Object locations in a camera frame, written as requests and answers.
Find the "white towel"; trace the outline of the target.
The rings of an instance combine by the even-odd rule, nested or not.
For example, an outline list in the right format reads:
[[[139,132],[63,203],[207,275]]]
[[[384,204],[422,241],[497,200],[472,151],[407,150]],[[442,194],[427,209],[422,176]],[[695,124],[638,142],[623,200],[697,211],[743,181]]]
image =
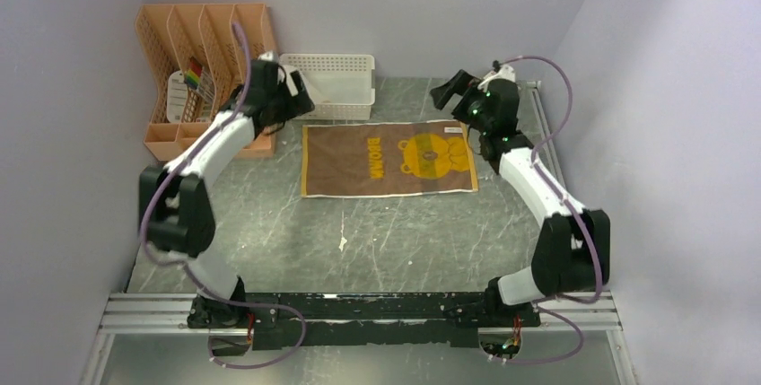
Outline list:
[[[315,106],[332,103],[328,73],[300,70],[299,74]]]

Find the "white plastic basket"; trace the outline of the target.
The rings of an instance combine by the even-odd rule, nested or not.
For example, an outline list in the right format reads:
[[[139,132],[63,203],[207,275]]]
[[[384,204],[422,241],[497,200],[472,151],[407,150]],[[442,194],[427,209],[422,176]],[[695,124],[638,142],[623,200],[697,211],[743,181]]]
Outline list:
[[[375,58],[363,54],[282,54],[283,65],[328,73],[332,103],[315,106],[304,120],[366,121],[375,103]]]

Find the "brown and yellow towel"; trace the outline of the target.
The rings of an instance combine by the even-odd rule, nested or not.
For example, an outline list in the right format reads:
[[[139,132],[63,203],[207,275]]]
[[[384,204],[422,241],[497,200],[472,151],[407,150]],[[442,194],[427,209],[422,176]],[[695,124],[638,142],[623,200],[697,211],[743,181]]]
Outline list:
[[[303,197],[375,198],[478,191],[466,129],[455,120],[302,129]]]

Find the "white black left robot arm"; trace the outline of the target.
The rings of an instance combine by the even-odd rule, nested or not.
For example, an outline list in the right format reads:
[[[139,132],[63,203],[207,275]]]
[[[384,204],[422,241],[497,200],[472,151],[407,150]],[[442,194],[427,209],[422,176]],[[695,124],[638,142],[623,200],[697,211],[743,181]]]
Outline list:
[[[314,109],[296,67],[252,59],[246,71],[244,83],[185,152],[139,176],[138,239],[155,265],[180,268],[196,286],[189,328],[234,328],[249,316],[242,278],[212,249],[209,189],[243,148]]]

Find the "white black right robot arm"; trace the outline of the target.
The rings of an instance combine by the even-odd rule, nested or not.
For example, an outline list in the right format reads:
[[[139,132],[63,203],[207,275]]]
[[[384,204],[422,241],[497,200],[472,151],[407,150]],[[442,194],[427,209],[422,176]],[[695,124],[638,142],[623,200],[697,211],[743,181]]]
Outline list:
[[[519,130],[520,91],[509,68],[486,79],[460,70],[431,89],[436,109],[454,96],[454,119],[478,133],[479,153],[511,185],[534,215],[539,236],[529,264],[487,286],[486,318],[496,326],[514,319],[519,306],[577,291],[600,293],[609,278],[610,220],[567,192]]]

